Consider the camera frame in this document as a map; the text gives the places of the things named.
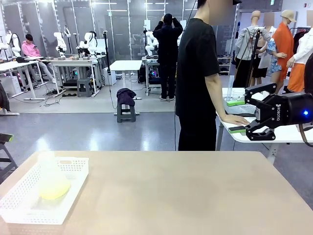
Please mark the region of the person in black clothes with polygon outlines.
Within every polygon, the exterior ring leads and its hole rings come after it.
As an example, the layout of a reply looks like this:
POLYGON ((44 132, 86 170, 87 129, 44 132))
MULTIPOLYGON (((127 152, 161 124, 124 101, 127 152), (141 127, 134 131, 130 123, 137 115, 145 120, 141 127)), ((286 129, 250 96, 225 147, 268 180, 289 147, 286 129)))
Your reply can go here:
POLYGON ((178 38, 183 32, 180 22, 165 14, 153 30, 153 36, 158 41, 158 63, 161 82, 160 100, 175 99, 175 76, 178 59, 178 38))

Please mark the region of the mannequin in orange jacket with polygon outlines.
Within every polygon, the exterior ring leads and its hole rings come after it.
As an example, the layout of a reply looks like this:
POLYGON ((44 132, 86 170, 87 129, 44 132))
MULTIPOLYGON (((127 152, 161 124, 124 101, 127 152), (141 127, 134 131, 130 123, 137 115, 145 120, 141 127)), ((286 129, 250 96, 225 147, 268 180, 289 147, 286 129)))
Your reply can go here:
POLYGON ((268 43, 267 52, 271 54, 271 81, 276 84, 275 93, 278 94, 287 76, 287 62, 293 57, 294 39, 288 27, 296 22, 292 10, 281 12, 282 21, 268 43))

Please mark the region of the grey workbench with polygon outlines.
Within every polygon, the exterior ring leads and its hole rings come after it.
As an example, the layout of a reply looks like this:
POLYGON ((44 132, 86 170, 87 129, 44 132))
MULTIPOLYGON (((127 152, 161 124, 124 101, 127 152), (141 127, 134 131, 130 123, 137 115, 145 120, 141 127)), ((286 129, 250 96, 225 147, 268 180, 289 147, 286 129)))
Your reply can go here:
POLYGON ((65 84, 68 81, 75 82, 77 86, 78 79, 89 79, 93 95, 96 96, 102 87, 105 85, 105 78, 103 76, 102 63, 99 58, 92 57, 73 57, 73 58, 54 58, 48 60, 50 64, 58 71, 56 76, 56 89, 62 88, 58 94, 66 91, 65 84))

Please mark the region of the translucent plastic conical flask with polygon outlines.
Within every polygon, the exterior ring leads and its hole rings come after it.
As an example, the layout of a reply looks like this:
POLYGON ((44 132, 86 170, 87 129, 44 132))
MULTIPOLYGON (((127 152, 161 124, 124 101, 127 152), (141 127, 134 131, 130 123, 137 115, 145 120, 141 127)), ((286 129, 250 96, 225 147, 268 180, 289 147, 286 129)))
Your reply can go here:
POLYGON ((55 200, 63 196, 71 187, 70 181, 58 167, 53 152, 38 156, 40 165, 39 194, 44 200, 55 200))

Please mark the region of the white side table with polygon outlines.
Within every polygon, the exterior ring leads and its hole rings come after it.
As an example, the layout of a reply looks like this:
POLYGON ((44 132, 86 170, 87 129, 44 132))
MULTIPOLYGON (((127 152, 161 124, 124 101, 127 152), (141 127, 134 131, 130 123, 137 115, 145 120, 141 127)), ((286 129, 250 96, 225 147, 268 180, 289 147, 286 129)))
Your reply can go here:
MULTIPOLYGON (((274 90, 276 89, 275 83, 269 83, 265 85, 256 85, 249 88, 245 88, 245 100, 244 101, 236 101, 230 100, 226 101, 227 90, 228 88, 223 88, 223 97, 224 97, 224 104, 228 103, 230 106, 231 104, 236 105, 237 102, 240 104, 250 104, 255 106, 258 102, 262 101, 268 95, 274 94, 274 90)), ((256 120, 255 117, 247 117, 249 123, 256 120)), ((217 143, 216 143, 216 150, 219 151, 221 148, 222 138, 223 138, 223 131, 227 130, 230 127, 236 127, 233 124, 226 123, 221 121, 218 133, 217 133, 217 143)), ((264 131, 267 126, 260 128, 257 132, 264 131)), ((242 143, 270 143, 270 149, 268 154, 268 160, 270 162, 274 162, 275 157, 277 155, 277 150, 279 146, 283 143, 299 143, 303 142, 308 146, 313 146, 313 121, 305 124, 294 124, 294 125, 287 125, 287 126, 279 126, 277 128, 271 128, 274 130, 276 135, 276 139, 273 141, 250 141, 244 133, 235 133, 230 134, 231 137, 236 142, 242 143)))

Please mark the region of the person's right hand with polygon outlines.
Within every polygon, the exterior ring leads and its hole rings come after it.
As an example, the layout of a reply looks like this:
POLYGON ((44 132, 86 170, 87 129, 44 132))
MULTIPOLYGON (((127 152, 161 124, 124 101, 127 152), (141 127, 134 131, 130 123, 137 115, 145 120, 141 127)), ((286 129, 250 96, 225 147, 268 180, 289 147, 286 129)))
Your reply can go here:
POLYGON ((231 123, 235 125, 248 125, 249 124, 249 122, 244 117, 231 115, 231 114, 222 115, 220 116, 220 119, 223 122, 231 123))

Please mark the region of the person in black T-shirt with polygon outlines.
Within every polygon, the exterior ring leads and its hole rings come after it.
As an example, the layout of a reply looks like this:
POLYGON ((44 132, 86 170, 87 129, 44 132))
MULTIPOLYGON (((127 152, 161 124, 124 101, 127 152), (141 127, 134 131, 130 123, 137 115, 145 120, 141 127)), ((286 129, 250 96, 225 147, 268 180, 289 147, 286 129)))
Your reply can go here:
POLYGON ((215 151, 216 117, 219 117, 205 77, 219 74, 216 36, 210 14, 224 16, 230 0, 198 0, 195 16, 182 35, 177 67, 176 115, 179 117, 179 151, 215 151))

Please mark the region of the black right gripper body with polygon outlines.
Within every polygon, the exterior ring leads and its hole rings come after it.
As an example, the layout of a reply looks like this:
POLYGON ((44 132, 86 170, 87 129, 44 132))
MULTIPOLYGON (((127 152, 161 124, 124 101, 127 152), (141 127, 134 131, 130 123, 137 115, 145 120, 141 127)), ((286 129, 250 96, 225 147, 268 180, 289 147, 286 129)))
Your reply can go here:
POLYGON ((256 105, 256 122, 277 128, 313 121, 313 95, 309 93, 271 94, 256 105))

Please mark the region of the mannequin in white jacket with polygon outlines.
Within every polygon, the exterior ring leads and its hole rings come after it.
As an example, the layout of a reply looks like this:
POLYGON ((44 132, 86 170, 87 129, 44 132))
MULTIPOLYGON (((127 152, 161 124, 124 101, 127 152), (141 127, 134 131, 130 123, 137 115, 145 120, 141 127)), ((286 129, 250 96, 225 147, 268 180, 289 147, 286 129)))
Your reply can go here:
POLYGON ((313 53, 313 27, 299 39, 299 45, 294 54, 287 62, 287 68, 291 67, 288 83, 290 92, 301 92, 304 89, 305 65, 313 53))

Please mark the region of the person's right forearm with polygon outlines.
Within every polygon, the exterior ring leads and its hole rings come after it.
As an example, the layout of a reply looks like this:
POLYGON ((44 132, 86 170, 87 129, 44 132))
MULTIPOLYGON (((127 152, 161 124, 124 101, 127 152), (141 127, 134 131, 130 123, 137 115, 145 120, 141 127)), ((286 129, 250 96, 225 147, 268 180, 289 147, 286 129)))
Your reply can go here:
POLYGON ((222 84, 219 75, 216 73, 210 76, 206 76, 205 84, 217 114, 222 119, 222 121, 226 122, 227 114, 224 110, 222 84))

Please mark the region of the white standing desk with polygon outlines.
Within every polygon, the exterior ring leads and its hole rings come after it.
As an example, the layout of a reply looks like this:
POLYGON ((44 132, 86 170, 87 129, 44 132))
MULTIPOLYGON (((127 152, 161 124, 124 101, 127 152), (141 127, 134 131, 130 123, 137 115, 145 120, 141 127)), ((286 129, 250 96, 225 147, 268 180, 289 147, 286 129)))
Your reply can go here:
POLYGON ((142 60, 116 60, 110 65, 111 71, 122 73, 123 88, 133 89, 132 87, 132 71, 140 70, 142 60), (127 86, 126 73, 128 73, 128 81, 130 86, 127 86))

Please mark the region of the person in pink hoodie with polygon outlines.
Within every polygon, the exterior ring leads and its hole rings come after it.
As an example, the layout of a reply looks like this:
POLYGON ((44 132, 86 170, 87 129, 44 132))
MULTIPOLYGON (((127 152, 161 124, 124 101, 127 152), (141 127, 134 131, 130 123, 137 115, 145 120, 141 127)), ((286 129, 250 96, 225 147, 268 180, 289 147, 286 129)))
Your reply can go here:
POLYGON ((25 40, 22 43, 22 52, 27 57, 37 57, 37 61, 39 64, 40 69, 44 71, 47 77, 52 81, 52 83, 56 83, 54 76, 52 75, 53 66, 48 62, 43 62, 41 59, 40 51, 37 46, 33 42, 33 37, 31 34, 25 35, 25 40))

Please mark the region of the grey plastic step stool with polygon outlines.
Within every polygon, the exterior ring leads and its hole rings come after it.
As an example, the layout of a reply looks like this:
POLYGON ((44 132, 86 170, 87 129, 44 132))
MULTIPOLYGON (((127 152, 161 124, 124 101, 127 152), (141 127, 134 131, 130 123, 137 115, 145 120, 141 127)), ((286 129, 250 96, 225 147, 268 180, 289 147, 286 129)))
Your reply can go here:
POLYGON ((89 79, 77 80, 77 96, 78 97, 91 97, 93 89, 89 79))
POLYGON ((121 123, 123 121, 136 122, 136 113, 134 106, 125 105, 125 108, 123 108, 123 104, 118 104, 116 120, 118 123, 121 123))

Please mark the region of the white shoe rack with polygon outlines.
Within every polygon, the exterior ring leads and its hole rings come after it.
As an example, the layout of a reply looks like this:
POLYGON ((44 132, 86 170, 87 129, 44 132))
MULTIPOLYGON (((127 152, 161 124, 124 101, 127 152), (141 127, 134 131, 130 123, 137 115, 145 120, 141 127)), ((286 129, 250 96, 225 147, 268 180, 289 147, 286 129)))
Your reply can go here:
POLYGON ((232 58, 227 55, 218 55, 217 59, 220 67, 219 75, 229 75, 232 58))

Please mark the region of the white humanoid robot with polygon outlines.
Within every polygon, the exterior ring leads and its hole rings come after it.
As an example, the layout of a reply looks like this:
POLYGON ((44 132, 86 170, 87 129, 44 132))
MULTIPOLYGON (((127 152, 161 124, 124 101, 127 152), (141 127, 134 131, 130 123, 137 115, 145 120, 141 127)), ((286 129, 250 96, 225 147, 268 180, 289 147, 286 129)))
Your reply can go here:
POLYGON ((10 48, 15 57, 21 57, 21 44, 16 33, 12 33, 10 30, 7 31, 4 46, 6 49, 10 48))
POLYGON ((157 55, 158 51, 158 40, 154 37, 152 31, 146 31, 146 52, 147 52, 147 58, 152 58, 153 56, 157 55))
POLYGON ((67 51, 66 43, 63 39, 63 33, 54 32, 54 37, 57 39, 56 50, 58 51, 60 57, 65 57, 65 52, 67 51))
POLYGON ((84 41, 81 41, 78 47, 79 53, 83 57, 95 56, 97 50, 97 37, 94 31, 87 32, 84 41))

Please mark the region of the mannequin in grey shirt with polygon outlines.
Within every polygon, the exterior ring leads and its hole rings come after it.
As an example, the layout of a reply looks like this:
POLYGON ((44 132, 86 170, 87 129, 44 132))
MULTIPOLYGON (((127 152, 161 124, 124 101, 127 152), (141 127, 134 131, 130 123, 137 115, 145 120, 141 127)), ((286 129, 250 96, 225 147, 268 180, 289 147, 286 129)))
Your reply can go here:
POLYGON ((236 75, 233 82, 234 88, 246 88, 250 79, 250 64, 253 47, 256 42, 258 21, 261 12, 256 10, 251 15, 251 25, 241 30, 235 44, 236 75))

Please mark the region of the dark bundled jacket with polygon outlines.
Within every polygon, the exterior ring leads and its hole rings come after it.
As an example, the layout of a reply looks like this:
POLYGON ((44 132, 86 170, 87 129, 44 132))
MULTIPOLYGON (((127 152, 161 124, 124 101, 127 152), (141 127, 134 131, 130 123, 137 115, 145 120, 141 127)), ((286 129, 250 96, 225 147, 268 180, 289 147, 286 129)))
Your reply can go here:
POLYGON ((122 88, 118 90, 116 97, 118 104, 124 104, 129 106, 135 105, 134 98, 136 97, 136 93, 128 88, 122 88))

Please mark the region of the white office desk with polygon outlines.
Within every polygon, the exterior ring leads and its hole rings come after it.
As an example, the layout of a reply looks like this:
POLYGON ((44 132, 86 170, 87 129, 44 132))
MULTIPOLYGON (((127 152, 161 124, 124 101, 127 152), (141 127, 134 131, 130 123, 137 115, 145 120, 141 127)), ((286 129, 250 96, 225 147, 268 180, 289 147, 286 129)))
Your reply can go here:
POLYGON ((38 66, 38 61, 29 61, 27 63, 18 63, 17 61, 5 62, 0 64, 0 76, 10 75, 12 76, 13 73, 16 73, 20 78, 22 83, 22 92, 19 93, 23 94, 28 91, 31 92, 31 96, 28 98, 24 98, 24 100, 30 101, 44 101, 44 97, 36 97, 34 92, 34 87, 30 78, 30 70, 32 69, 32 65, 38 66))

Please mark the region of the mannequin in floral dress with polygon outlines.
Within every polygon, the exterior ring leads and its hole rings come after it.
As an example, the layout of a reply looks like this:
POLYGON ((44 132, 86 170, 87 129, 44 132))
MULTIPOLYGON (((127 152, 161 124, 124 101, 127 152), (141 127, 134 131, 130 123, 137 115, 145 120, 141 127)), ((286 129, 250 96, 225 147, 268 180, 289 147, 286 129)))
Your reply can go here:
MULTIPOLYGON (((275 23, 275 13, 265 12, 264 13, 264 29, 272 37, 275 33, 276 28, 275 23)), ((267 70, 270 66, 271 55, 266 52, 266 47, 268 43, 263 36, 259 37, 257 44, 256 57, 254 60, 252 76, 250 80, 250 86, 259 85, 262 83, 262 78, 266 78, 267 70)))

